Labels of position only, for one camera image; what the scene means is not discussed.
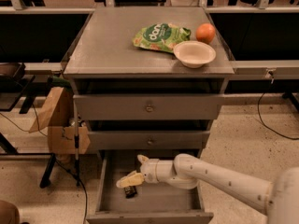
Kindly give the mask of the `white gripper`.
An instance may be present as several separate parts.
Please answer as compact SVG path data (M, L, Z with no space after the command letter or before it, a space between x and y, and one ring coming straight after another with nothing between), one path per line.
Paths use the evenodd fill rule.
M120 189L130 187L130 186L138 186L141 185L144 180L147 183L156 184L158 182L157 178L157 164L159 162L158 159L149 159L148 157L139 154L137 159L141 163L140 171L132 171L127 176L122 177L117 181L116 186Z

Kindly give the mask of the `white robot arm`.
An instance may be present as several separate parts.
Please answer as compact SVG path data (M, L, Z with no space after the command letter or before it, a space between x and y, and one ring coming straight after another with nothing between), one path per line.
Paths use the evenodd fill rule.
M137 157L140 170L119 179L120 189L145 182L166 183L178 189L193 189L204 181L267 216L267 224L299 224L299 168L282 172L273 181L222 168L189 154L172 160Z

